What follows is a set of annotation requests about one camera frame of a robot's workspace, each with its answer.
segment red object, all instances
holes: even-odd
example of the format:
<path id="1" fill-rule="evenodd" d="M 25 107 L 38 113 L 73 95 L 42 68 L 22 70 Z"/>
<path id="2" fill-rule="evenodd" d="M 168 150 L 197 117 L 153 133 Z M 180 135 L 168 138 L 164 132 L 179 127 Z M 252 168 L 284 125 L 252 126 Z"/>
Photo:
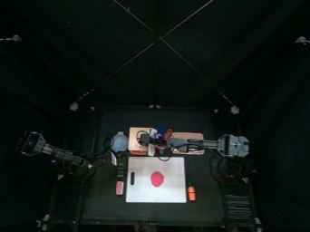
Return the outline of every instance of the red object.
<path id="1" fill-rule="evenodd" d="M 151 181 L 151 184 L 155 186 L 155 187 L 159 187 L 164 181 L 164 176 L 160 174 L 159 171 L 155 171 L 152 174 L 151 174 L 151 177 L 149 177 L 149 181 Z"/>
<path id="2" fill-rule="evenodd" d="M 116 195 L 122 194 L 122 181 L 116 182 Z"/>
<path id="3" fill-rule="evenodd" d="M 192 186 L 187 188 L 187 192 L 188 192 L 188 200 L 191 201 L 196 200 L 196 191 Z"/>

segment black enclosure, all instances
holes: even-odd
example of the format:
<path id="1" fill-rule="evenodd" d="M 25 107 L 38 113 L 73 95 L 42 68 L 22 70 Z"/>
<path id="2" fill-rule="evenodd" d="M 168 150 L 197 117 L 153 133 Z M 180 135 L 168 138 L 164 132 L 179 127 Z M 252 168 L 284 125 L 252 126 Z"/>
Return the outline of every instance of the black enclosure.
<path id="1" fill-rule="evenodd" d="M 58 231 L 77 231 L 76 219 L 81 231 L 133 231 L 137 218 L 148 220 L 140 206 L 126 221 L 97 208 L 109 165 L 84 184 L 54 185 L 61 163 L 14 152 L 22 132 L 36 131 L 92 157 L 106 133 L 135 124 L 212 140 L 245 136 L 255 175 L 239 192 L 251 196 L 252 216 L 264 231 L 308 231 L 308 11 L 306 0 L 0 1 L 0 230 L 33 231 L 48 210 L 62 218 Z M 212 155 L 188 165 L 201 169 Z M 209 217 L 167 208 L 169 220 L 151 206 L 151 223 L 219 230 L 233 189 L 209 185 L 213 206 L 193 210 L 212 208 Z"/>

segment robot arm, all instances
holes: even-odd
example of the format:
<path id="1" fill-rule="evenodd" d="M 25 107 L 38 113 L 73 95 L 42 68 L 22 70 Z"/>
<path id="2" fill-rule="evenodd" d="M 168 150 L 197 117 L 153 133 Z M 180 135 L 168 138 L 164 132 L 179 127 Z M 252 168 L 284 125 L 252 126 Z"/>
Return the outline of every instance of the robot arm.
<path id="1" fill-rule="evenodd" d="M 17 151 L 26 156 L 34 156 L 40 153 L 52 155 L 69 162 L 76 175 L 82 175 L 92 168 L 92 162 L 73 155 L 69 150 L 62 150 L 45 142 L 44 136 L 37 132 L 25 132 L 18 140 Z"/>
<path id="2" fill-rule="evenodd" d="M 245 157 L 249 152 L 249 142 L 243 136 L 224 135 L 217 140 L 180 140 L 169 138 L 167 146 L 177 148 L 179 151 L 217 150 L 223 157 Z"/>

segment orange object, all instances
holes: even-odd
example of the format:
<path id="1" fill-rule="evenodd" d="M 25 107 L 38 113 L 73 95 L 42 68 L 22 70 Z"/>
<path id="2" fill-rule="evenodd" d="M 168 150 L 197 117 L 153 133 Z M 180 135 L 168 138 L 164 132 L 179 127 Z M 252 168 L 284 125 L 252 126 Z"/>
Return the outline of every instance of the orange object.
<path id="1" fill-rule="evenodd" d="M 191 201 L 196 200 L 196 191 L 192 186 L 187 188 L 187 193 L 188 193 L 188 200 Z"/>

